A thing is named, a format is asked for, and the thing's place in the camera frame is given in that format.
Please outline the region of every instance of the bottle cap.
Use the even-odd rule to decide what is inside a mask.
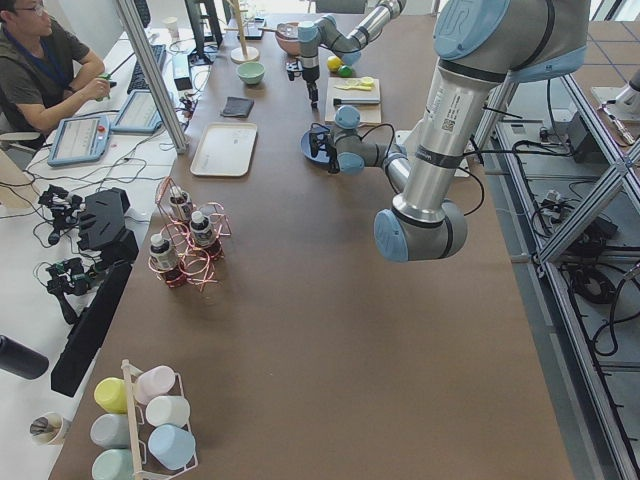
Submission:
[[[173,198],[181,197],[182,196],[182,189],[180,187],[178,187],[177,185],[174,185],[173,187],[171,187],[170,195]]]
[[[166,240],[161,233],[154,233],[153,235],[151,235],[151,245],[153,245],[154,247],[161,247],[162,245],[164,245],[165,241]]]
[[[200,210],[196,210],[191,214],[191,221],[194,223],[202,223],[204,221],[204,215]]]

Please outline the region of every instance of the cutting board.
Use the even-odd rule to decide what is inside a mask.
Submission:
[[[344,78],[341,77],[329,77],[327,81],[327,103],[324,110],[325,123],[333,123],[333,119],[336,116],[336,112],[340,106],[333,105],[334,98],[372,98],[378,100],[377,105],[354,105],[360,112],[360,122],[363,125],[380,125],[382,123],[382,103],[380,103],[380,81],[377,78],[373,79],[373,88],[371,91],[363,90],[340,90],[335,88],[334,85],[342,85],[345,83]]]

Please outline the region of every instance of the man's hand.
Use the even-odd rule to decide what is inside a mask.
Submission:
[[[87,98],[87,100],[97,100],[109,95],[111,87],[109,86],[109,80],[104,78],[94,78],[82,88],[78,93],[81,93]]]

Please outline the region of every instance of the yellow ball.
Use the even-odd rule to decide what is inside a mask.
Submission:
[[[336,73],[342,65],[342,60],[340,60],[340,58],[336,57],[335,55],[331,55],[327,59],[327,68],[330,72]]]

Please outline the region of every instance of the green bowl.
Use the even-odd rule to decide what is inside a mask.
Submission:
[[[260,62],[247,62],[238,65],[238,77],[247,85],[256,85],[264,77],[264,65]]]

